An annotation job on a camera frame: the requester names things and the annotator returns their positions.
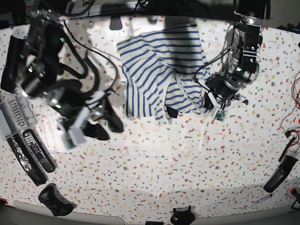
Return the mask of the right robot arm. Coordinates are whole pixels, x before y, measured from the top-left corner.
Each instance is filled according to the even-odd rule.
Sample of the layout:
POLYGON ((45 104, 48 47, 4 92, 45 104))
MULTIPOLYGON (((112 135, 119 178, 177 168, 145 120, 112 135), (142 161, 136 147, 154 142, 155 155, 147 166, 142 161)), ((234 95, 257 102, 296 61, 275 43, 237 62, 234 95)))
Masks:
POLYGON ((59 14, 51 9, 34 12, 17 66, 22 95, 41 98, 60 114, 57 127, 67 147, 82 145, 87 137, 108 140, 99 120, 106 120, 112 132, 123 132, 108 99, 112 88, 100 89, 96 66, 87 55, 78 54, 59 14))

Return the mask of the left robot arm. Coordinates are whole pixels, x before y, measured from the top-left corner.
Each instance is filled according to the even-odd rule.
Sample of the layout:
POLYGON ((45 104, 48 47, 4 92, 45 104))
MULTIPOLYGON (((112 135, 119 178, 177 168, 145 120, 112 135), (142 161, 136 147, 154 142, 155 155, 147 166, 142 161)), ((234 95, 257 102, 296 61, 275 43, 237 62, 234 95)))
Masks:
POLYGON ((259 75, 257 54, 263 42, 263 20, 270 18, 269 0, 235 0, 234 14, 240 20, 234 25, 225 66, 207 80, 194 77, 205 90, 204 107, 212 119, 223 122, 230 109, 248 100, 239 91, 259 75))

